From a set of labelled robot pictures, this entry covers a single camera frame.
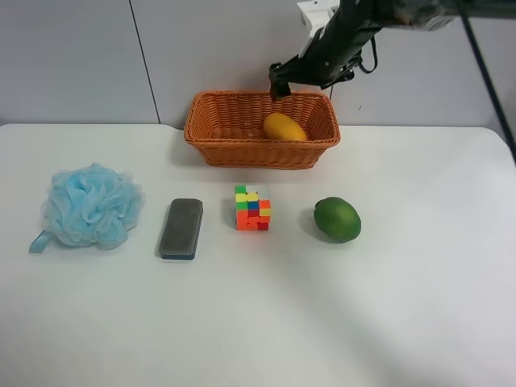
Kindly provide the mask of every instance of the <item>wicker basket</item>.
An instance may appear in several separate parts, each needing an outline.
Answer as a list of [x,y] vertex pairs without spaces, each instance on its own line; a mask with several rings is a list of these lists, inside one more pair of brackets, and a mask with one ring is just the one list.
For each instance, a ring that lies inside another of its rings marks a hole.
[[[264,120],[272,112],[287,114],[308,140],[266,139]],[[339,143],[340,132],[331,102],[321,93],[294,93],[272,103],[265,91],[208,91],[193,100],[185,140],[213,166],[308,169]]]

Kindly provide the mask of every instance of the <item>eraser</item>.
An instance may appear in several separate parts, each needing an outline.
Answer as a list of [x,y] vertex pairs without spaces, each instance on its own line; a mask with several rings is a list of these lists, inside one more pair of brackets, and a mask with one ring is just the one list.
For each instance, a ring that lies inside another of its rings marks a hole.
[[192,260],[195,257],[202,219],[202,202],[174,199],[158,249],[164,260]]

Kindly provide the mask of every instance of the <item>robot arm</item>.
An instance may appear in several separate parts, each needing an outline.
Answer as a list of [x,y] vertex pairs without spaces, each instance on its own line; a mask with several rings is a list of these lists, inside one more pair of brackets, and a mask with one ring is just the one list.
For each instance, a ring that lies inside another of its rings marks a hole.
[[[338,1],[298,3],[310,34],[299,55],[270,66],[273,101],[290,95],[289,82],[325,89],[353,79],[362,47],[383,27],[435,30],[456,15],[456,0]],[[471,16],[516,18],[515,0],[469,0],[464,5]]]

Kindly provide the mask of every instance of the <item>green lime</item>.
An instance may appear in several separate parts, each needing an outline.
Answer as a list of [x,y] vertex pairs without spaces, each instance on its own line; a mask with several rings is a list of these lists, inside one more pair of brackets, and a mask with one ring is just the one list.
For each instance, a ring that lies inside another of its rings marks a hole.
[[341,198],[326,198],[315,205],[317,227],[337,242],[354,240],[362,229],[360,216],[351,204]]

